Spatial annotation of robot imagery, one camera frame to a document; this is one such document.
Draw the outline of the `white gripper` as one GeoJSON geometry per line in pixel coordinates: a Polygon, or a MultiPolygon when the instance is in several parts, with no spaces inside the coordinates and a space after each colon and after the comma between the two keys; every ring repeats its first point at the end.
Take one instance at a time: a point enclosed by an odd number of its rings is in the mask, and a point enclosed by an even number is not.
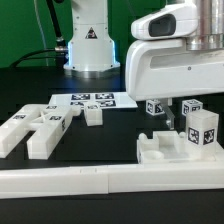
{"type": "Polygon", "coordinates": [[[167,98],[167,125],[174,130],[172,98],[224,92],[224,50],[188,51],[181,38],[135,41],[126,58],[125,86],[135,101],[167,98]]]}

